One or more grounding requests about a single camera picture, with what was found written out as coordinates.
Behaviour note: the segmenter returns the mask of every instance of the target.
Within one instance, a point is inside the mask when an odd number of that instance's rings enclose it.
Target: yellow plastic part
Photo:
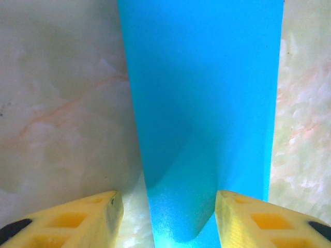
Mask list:
[[[326,223],[261,200],[219,191],[215,211],[222,248],[331,247],[308,221]]]
[[[32,223],[1,248],[115,247],[122,217],[120,192],[93,195],[25,216]]]

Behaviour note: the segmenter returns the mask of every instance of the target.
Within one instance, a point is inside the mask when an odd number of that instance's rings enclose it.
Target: black rubber tip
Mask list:
[[[331,226],[323,225],[315,221],[309,221],[308,224],[331,242]]]
[[[23,219],[8,224],[7,226],[0,229],[0,246],[7,242],[9,239],[18,234],[22,229],[26,228],[31,224],[31,219]]]

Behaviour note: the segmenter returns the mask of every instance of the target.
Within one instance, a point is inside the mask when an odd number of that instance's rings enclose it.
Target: white marble background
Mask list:
[[[285,0],[270,201],[331,224],[330,41],[330,1]],[[116,1],[0,1],[0,226],[114,188],[117,247],[153,247],[141,171]]]
[[[331,1],[285,0],[269,200],[331,224]]]

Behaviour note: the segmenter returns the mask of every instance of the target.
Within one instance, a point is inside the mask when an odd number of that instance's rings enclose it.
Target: blue foam sheet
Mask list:
[[[217,190],[267,200],[281,0],[119,0],[156,248],[220,247]]]

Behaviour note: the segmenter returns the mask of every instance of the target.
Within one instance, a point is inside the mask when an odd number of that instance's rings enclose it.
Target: blue foam board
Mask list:
[[[220,247],[217,190],[267,200],[283,0],[119,0],[156,248]]]

